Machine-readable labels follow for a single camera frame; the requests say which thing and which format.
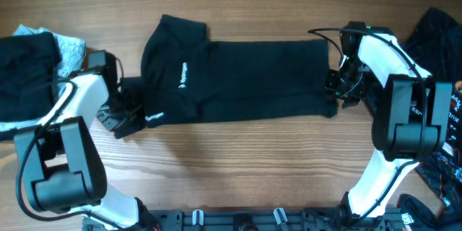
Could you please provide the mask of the black polo shirt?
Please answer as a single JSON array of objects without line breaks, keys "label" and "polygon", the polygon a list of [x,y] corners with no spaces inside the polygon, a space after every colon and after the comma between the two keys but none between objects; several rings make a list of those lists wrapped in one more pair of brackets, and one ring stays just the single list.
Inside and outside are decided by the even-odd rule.
[{"label": "black polo shirt", "polygon": [[163,15],[144,47],[141,74],[122,85],[142,126],[334,117],[324,40],[212,41],[203,22]]}]

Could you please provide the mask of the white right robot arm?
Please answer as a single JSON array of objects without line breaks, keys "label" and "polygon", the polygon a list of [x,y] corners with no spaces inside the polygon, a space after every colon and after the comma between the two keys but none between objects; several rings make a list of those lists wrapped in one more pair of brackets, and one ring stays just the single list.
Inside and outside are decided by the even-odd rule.
[{"label": "white right robot arm", "polygon": [[383,91],[372,122],[372,157],[336,209],[336,226],[346,230],[384,215],[406,175],[442,148],[451,87],[413,61],[386,27],[349,22],[337,31],[341,60],[326,79],[329,97],[349,106],[364,100],[374,83]]}]

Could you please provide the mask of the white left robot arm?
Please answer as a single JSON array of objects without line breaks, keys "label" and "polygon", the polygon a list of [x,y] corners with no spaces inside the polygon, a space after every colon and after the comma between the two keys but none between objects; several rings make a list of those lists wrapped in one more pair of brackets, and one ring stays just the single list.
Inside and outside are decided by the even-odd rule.
[{"label": "white left robot arm", "polygon": [[30,218],[54,222],[82,215],[107,230],[157,230],[143,203],[110,186],[89,128],[118,90],[115,72],[71,73],[64,95],[38,125],[19,131],[16,197]]}]

